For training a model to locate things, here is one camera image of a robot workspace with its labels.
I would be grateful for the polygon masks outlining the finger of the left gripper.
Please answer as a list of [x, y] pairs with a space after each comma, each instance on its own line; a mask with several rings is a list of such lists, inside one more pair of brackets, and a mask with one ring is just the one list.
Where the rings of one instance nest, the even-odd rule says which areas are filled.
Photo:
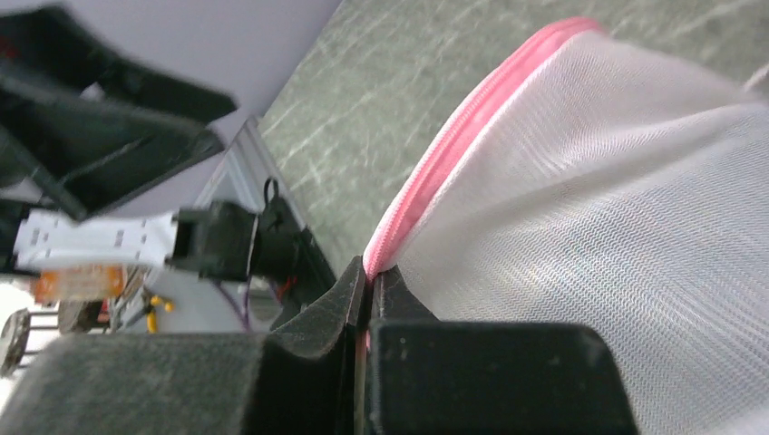
[[59, 5], [1, 16], [1, 184], [92, 217], [224, 149], [226, 93], [114, 50]]

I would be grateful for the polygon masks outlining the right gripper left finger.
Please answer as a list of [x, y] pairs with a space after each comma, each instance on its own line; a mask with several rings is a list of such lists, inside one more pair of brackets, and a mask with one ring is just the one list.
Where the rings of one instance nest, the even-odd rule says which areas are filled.
[[270, 333], [65, 335], [35, 359], [4, 434], [349, 434], [360, 257]]

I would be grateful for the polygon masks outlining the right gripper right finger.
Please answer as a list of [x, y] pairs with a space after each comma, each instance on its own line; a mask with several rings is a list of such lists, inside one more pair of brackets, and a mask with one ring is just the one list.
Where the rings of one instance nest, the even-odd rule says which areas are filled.
[[635, 434], [618, 367], [582, 324], [440, 321], [398, 269], [373, 282], [371, 434]]

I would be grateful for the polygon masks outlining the pink-trimmed mesh laundry bag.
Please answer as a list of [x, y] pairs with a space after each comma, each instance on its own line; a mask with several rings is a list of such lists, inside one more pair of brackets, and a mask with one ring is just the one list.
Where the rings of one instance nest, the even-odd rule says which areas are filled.
[[462, 101], [363, 264], [445, 320], [595, 328], [645, 434], [768, 431], [768, 99], [587, 18]]

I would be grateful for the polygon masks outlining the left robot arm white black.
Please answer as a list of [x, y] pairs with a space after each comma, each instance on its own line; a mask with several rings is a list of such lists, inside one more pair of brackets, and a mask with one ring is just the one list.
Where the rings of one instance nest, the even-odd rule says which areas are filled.
[[[59, 5], [1, 16], [1, 270], [93, 263], [164, 267], [220, 280], [298, 273], [305, 224], [260, 147], [227, 146], [212, 123], [226, 93], [113, 50]], [[258, 199], [113, 211], [223, 154]]]

